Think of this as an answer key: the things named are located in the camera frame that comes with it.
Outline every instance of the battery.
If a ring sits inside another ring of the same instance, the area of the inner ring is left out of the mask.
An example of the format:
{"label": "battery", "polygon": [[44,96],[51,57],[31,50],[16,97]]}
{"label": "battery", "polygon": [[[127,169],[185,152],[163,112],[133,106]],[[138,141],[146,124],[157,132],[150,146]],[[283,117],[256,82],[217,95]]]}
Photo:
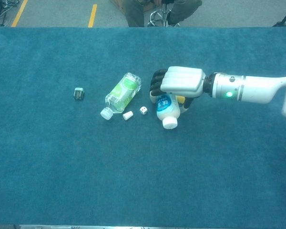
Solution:
{"label": "battery", "polygon": [[75,100],[83,100],[84,99],[84,95],[85,95],[85,91],[83,88],[81,87],[76,87],[74,90],[74,99]]}

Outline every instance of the person's leg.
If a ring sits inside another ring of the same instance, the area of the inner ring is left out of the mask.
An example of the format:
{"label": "person's leg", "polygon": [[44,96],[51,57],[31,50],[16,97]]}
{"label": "person's leg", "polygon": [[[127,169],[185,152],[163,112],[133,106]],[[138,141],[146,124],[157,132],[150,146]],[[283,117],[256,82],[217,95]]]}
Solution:
{"label": "person's leg", "polygon": [[167,19],[168,24],[176,24],[190,17],[200,6],[201,0],[175,0]]}
{"label": "person's leg", "polygon": [[143,8],[148,0],[124,0],[125,16],[129,27],[144,27]]}

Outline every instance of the blue label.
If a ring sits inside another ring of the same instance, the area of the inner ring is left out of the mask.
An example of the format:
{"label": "blue label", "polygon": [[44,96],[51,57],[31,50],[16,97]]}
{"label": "blue label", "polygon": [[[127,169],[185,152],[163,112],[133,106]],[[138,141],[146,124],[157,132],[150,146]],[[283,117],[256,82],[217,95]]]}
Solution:
{"label": "blue label", "polygon": [[172,100],[168,95],[161,95],[157,100],[157,111],[163,111],[172,104]]}

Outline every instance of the green indicator light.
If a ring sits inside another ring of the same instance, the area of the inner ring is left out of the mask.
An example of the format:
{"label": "green indicator light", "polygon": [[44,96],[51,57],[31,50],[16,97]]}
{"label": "green indicator light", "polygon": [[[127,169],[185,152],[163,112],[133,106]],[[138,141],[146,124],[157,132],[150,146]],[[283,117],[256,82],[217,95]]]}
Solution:
{"label": "green indicator light", "polygon": [[227,97],[232,97],[232,96],[233,96],[233,93],[232,93],[232,92],[227,92],[225,95],[226,95]]}

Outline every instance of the gray floor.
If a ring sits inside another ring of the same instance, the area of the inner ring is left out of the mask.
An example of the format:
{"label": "gray floor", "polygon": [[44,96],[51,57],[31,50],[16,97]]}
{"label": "gray floor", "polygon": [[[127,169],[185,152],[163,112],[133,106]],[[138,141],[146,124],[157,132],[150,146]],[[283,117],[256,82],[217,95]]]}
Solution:
{"label": "gray floor", "polygon": [[[11,26],[23,0],[7,12]],[[28,0],[17,27],[88,27],[97,4],[93,27],[126,27],[124,15],[110,0]],[[147,22],[152,10],[145,13]],[[182,27],[270,27],[286,15],[286,0],[203,0]]]}

